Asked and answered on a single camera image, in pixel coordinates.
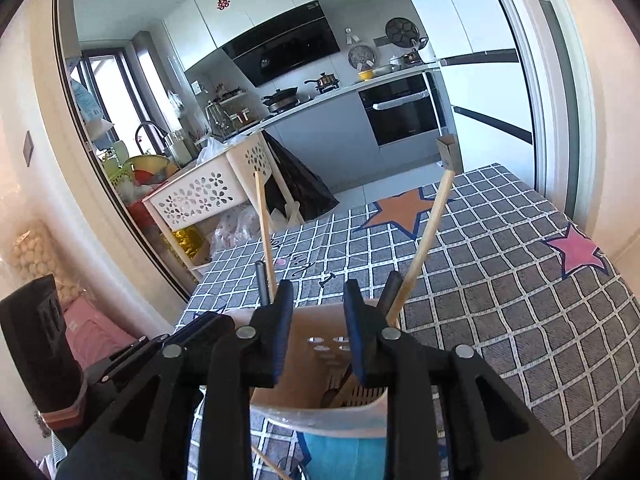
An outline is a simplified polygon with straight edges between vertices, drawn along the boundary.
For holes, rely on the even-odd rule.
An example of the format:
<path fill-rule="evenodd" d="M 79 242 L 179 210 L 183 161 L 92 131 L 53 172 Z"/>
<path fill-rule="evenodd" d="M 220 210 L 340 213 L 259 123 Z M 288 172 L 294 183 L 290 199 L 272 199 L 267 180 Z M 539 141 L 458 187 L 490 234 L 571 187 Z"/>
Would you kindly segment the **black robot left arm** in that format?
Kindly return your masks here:
<path fill-rule="evenodd" d="M 183 479 L 196 460 L 202 479 L 248 479 L 250 393 L 278 382 L 292 314 L 293 286 L 282 281 L 247 324 L 208 311 L 83 370 L 45 276 L 2 301 L 1 329 L 28 393 L 66 446 L 60 478 Z"/>

